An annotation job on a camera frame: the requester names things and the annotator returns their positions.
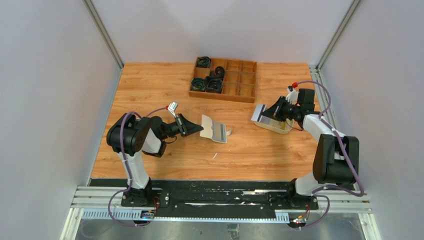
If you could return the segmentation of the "white card with stripe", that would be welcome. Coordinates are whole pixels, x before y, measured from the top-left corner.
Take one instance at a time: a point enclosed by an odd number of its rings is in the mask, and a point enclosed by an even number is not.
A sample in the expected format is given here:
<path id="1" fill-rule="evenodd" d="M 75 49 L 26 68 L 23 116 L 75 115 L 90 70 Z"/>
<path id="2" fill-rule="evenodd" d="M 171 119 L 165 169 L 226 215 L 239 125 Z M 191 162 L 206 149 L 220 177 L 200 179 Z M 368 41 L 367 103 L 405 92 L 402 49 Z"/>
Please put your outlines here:
<path id="1" fill-rule="evenodd" d="M 260 122 L 261 121 L 261 118 L 262 118 L 262 113 L 266 109 L 267 109 L 267 105 L 266 104 L 261 104 L 261 103 L 257 104 L 255 106 L 255 109 L 253 111 L 253 114 L 252 114 L 250 120 L 253 121 L 253 122 Z"/>

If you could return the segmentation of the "white leather card holder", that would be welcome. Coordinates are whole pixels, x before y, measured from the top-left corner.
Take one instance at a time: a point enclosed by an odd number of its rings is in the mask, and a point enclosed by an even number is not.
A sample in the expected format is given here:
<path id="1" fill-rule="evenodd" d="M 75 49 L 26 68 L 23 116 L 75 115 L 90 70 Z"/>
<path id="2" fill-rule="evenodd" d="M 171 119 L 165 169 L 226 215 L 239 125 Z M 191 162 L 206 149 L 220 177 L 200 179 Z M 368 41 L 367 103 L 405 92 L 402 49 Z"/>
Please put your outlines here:
<path id="1" fill-rule="evenodd" d="M 226 124 L 215 121 L 203 114 L 201 116 L 201 126 L 203 130 L 199 132 L 200 137 L 210 139 L 216 143 L 228 143 L 228 136 L 231 135 L 232 129 L 227 128 Z"/>

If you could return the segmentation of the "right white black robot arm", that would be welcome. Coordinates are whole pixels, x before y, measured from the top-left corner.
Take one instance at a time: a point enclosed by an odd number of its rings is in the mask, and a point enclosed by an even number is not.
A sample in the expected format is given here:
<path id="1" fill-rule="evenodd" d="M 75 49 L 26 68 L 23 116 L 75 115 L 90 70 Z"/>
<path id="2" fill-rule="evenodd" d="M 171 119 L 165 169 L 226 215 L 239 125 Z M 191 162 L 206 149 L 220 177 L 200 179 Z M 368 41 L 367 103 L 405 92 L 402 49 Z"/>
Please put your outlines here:
<path id="1" fill-rule="evenodd" d="M 288 88 L 287 96 L 280 96 L 260 116 L 280 123 L 294 121 L 316 141 L 317 148 L 312 171 L 290 182 L 287 200 L 311 198 L 323 190 L 341 190 L 361 197 L 364 189 L 359 181 L 359 139 L 348 136 L 329 124 L 315 110 L 315 91 Z"/>

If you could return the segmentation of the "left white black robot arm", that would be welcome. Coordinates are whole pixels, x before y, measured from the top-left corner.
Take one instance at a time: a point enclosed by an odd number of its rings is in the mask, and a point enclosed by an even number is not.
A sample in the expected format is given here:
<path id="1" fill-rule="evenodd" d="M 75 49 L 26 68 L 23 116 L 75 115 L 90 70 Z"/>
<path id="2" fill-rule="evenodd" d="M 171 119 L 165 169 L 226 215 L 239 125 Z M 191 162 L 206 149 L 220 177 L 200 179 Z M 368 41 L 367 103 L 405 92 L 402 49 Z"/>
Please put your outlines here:
<path id="1" fill-rule="evenodd" d="M 178 113 L 171 123 L 159 116 L 139 116 L 128 112 L 109 129 L 106 142 L 118 154 L 127 176 L 123 196 L 130 204 L 146 206 L 154 199 L 151 177 L 143 162 L 143 155 L 160 158 L 164 155 L 169 138 L 187 137 L 204 128 Z"/>

